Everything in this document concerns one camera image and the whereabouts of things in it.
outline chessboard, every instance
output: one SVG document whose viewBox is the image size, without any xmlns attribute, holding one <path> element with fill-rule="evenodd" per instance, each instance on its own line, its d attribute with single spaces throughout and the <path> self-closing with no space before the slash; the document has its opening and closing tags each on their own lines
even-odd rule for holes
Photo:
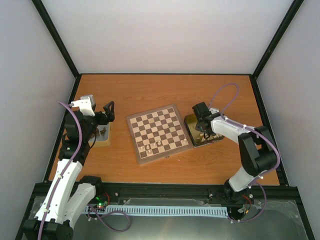
<svg viewBox="0 0 320 240">
<path fill-rule="evenodd" d="M 139 164 L 193 148 L 174 104 L 130 115 L 126 120 Z"/>
</svg>

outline black metal frame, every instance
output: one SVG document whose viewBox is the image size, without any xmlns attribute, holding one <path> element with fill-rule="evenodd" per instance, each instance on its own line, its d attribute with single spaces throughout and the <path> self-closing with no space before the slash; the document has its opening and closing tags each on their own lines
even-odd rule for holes
<svg viewBox="0 0 320 240">
<path fill-rule="evenodd" d="M 268 119 L 268 115 L 259 91 L 259 87 L 257 84 L 257 78 L 262 72 L 264 66 L 269 60 L 271 54 L 276 48 L 277 44 L 281 40 L 284 35 L 286 29 L 294 18 L 295 14 L 299 10 L 301 4 L 304 0 L 293 0 L 289 10 L 287 11 L 284 19 L 282 20 L 279 28 L 277 29 L 274 37 L 272 38 L 269 46 L 267 47 L 265 53 L 263 54 L 259 64 L 257 65 L 253 74 L 194 74 L 194 75 L 245 75 L 249 76 L 252 90 L 255 96 L 255 100 L 259 109 L 260 117 L 264 126 L 268 127 L 270 130 L 271 136 L 274 139 L 274 135 L 271 129 L 271 125 Z M 74 65 L 63 41 L 61 40 L 57 29 L 55 28 L 50 16 L 45 9 L 41 0 L 32 0 L 34 6 L 38 10 L 43 22 L 47 26 L 53 40 L 55 41 L 57 47 L 61 51 L 62 56 L 64 57 L 67 65 L 69 66 L 71 72 L 75 77 L 75 83 L 72 89 L 72 93 L 69 98 L 69 103 L 74 100 L 76 95 L 80 80 L 82 75 L 79 74 L 76 66 Z M 125 74 L 150 74 L 150 73 L 125 73 Z M 33 189 L 32 195 L 30 197 L 30 201 L 27 205 L 21 226 L 16 236 L 16 240 L 20 240 L 22 238 L 22 224 L 25 219 L 28 218 L 30 211 L 32 209 L 32 205 L 36 196 L 45 196 L 49 190 L 50 182 L 48 181 L 50 172 L 52 170 L 58 148 L 59 143 L 62 139 L 63 131 L 64 131 L 65 120 L 63 118 L 57 139 L 54 144 L 54 148 L 51 154 L 51 158 L 49 160 L 49 164 L 43 179 L 43 183 L 37 183 Z M 306 230 L 307 236 L 310 240 L 315 239 L 312 229 L 310 227 L 303 203 L 300 198 L 299 191 L 296 187 L 289 186 L 289 182 L 284 170 L 283 165 L 281 164 L 277 169 L 277 176 L 279 179 L 280 186 L 264 186 L 267 197 L 270 200 L 294 200 L 298 206 L 298 210 L 300 212 L 300 216 L 302 218 L 304 228 Z M 230 204 L 225 200 L 218 198 L 216 196 L 209 197 L 211 193 L 216 193 L 220 191 L 223 187 L 222 185 L 185 185 L 185 184 L 136 184 L 136 183 L 103 183 L 103 190 L 108 192 L 111 198 L 111 202 L 121 203 L 123 200 L 127 200 L 129 198 L 183 198 L 183 199 L 197 199 L 202 200 L 204 202 L 210 204 L 221 204 L 224 207 L 233 207 L 234 204 Z M 73 186 L 72 193 L 75 192 L 78 187 L 78 183 L 75 183 Z M 257 199 L 263 199 L 262 192 L 258 187 L 252 187 L 252 194 Z"/>
</svg>

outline chessboard border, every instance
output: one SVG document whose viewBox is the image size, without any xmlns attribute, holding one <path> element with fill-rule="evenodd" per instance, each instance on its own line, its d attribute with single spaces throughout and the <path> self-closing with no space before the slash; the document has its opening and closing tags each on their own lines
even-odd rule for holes
<svg viewBox="0 0 320 240">
<path fill-rule="evenodd" d="M 179 123 L 181 125 L 181 129 L 183 131 L 183 134 L 184 134 L 184 136 L 185 136 L 185 138 L 186 138 L 186 140 L 188 142 L 188 145 L 180 146 L 180 147 L 177 147 L 175 149 L 170 149 L 170 150 L 165 151 L 165 152 L 157 153 L 157 154 L 152 155 L 150 157 L 147 156 L 147 157 L 141 158 L 140 157 L 140 153 L 139 153 L 139 149 L 138 149 L 138 146 L 137 146 L 137 143 L 136 143 L 136 139 L 135 139 L 136 137 L 135 137 L 135 134 L 133 132 L 133 128 L 129 127 L 129 126 L 131 126 L 130 119 L 137 118 L 137 117 L 140 117 L 140 116 L 143 116 L 143 115 L 147 115 L 147 114 L 150 114 L 150 113 L 154 113 L 154 112 L 158 112 L 158 111 L 163 111 L 163 110 L 169 109 L 169 108 L 173 108 L 173 110 L 174 110 L 174 112 L 176 114 L 176 117 L 177 117 L 177 119 L 178 119 L 178 121 L 179 121 Z M 172 156 L 174 154 L 178 154 L 180 152 L 183 152 L 183 151 L 186 151 L 186 150 L 194 148 L 194 146 L 193 146 L 193 144 L 191 142 L 191 139 L 189 137 L 188 131 L 186 129 L 185 123 L 182 120 L 180 112 L 178 111 L 178 108 L 177 108 L 177 106 L 175 104 L 169 104 L 169 105 L 157 107 L 157 108 L 154 108 L 154 109 L 151 109 L 151 110 L 142 111 L 142 112 L 139 112 L 139 113 L 136 113 L 136 114 L 133 114 L 133 115 L 126 116 L 125 119 L 126 119 L 126 122 L 127 122 L 128 128 L 129 128 L 129 131 L 130 131 L 132 144 L 133 144 L 133 147 L 134 147 L 134 150 L 135 150 L 135 153 L 136 153 L 136 157 L 137 157 L 137 161 L 138 161 L 139 164 L 145 164 L 145 163 L 149 163 L 151 161 L 163 159 L 163 158 L 165 158 L 167 156 Z"/>
</svg>

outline brown table surface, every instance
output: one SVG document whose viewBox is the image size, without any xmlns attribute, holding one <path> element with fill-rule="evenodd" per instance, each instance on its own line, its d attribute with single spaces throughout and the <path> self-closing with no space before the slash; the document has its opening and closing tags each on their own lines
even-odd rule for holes
<svg viewBox="0 0 320 240">
<path fill-rule="evenodd" d="M 111 145 L 94 147 L 89 152 L 78 180 L 84 175 L 98 176 L 104 182 L 223 184 L 241 166 L 239 147 L 225 138 L 221 142 L 193 148 L 169 158 L 138 164 L 126 116 L 176 104 L 182 118 L 192 107 L 208 103 L 222 85 L 234 82 L 240 87 L 235 102 L 225 114 L 240 123 L 261 126 L 257 103 L 246 75 L 166 75 L 166 74 L 85 74 L 75 100 L 93 94 L 96 111 L 114 101 L 115 121 L 111 126 Z M 234 86 L 222 90 L 213 102 L 220 110 L 233 98 Z M 56 157 L 50 180 L 57 169 Z M 261 181 L 279 185 L 275 171 Z"/>
</svg>

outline white wall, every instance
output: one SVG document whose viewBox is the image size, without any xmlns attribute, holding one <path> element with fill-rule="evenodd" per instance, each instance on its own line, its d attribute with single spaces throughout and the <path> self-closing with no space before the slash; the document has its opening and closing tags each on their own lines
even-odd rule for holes
<svg viewBox="0 0 320 240">
<path fill-rule="evenodd" d="M 12 240 L 43 180 L 74 78 L 30 0 L 0 4 L 0 233 Z"/>
<path fill-rule="evenodd" d="M 292 0 L 43 0 L 80 73 L 251 74 Z"/>
<path fill-rule="evenodd" d="M 289 182 L 320 239 L 320 1 L 306 0 L 258 78 Z"/>
</svg>

